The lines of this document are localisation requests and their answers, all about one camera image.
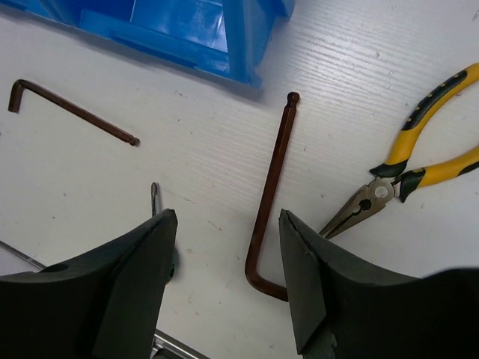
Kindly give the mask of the large brown hex key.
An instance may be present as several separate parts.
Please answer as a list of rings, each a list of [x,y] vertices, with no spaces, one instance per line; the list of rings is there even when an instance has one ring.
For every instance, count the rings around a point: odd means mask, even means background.
[[[284,302],[288,302],[287,289],[284,286],[280,286],[263,278],[258,271],[258,261],[260,259],[263,240],[281,177],[299,101],[300,95],[297,92],[289,92],[281,116],[269,170],[264,183],[263,193],[245,259],[245,277],[248,283],[257,291]]]

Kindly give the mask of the small brown hex key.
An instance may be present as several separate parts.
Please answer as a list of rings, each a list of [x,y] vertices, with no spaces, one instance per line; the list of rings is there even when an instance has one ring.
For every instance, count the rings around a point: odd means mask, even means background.
[[[39,86],[25,79],[18,79],[12,85],[12,88],[10,91],[8,108],[7,108],[9,112],[17,113],[17,114],[19,113],[19,109],[22,102],[22,95],[25,90],[29,90],[32,93],[37,94],[39,97],[42,97],[45,100],[58,106],[59,108],[62,108],[65,111],[68,111],[71,114],[76,115],[77,117],[81,118],[87,123],[103,130],[104,132],[109,133],[110,135],[116,137],[122,142],[129,144],[132,147],[138,147],[140,144],[140,139],[135,137],[134,135],[105,121],[104,119],[96,116],[95,114],[92,114],[89,111],[84,110],[83,108],[51,92],[50,90],[47,90],[44,87]]]

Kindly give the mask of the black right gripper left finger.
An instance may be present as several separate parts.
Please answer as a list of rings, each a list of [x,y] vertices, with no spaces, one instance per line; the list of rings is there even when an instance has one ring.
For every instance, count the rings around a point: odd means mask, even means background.
[[[1,278],[3,358],[148,358],[171,270],[177,216],[39,272]]]

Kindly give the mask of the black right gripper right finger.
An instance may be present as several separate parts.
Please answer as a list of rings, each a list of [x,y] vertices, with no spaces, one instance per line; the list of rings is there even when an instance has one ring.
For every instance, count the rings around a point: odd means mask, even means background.
[[[415,278],[279,217],[296,350],[304,358],[476,358],[478,270]]]

